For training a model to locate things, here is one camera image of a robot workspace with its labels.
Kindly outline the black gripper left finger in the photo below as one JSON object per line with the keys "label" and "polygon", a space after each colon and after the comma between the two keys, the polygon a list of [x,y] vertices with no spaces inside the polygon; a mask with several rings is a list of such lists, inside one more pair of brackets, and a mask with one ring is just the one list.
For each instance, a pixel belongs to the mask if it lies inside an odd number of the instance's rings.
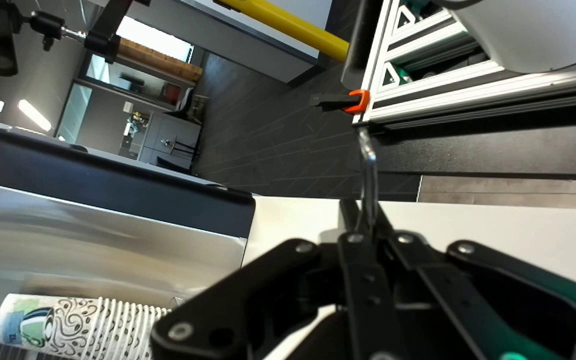
{"label": "black gripper left finger", "polygon": [[152,360],[262,360],[339,285],[334,243],[289,237],[155,319]]}

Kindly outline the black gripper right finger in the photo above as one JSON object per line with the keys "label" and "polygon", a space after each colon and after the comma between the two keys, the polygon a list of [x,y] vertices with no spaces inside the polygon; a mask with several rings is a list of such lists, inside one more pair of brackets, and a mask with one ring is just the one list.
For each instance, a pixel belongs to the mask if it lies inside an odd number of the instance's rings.
{"label": "black gripper right finger", "polygon": [[576,360],[576,280],[473,240],[446,250],[339,201],[354,360]]}

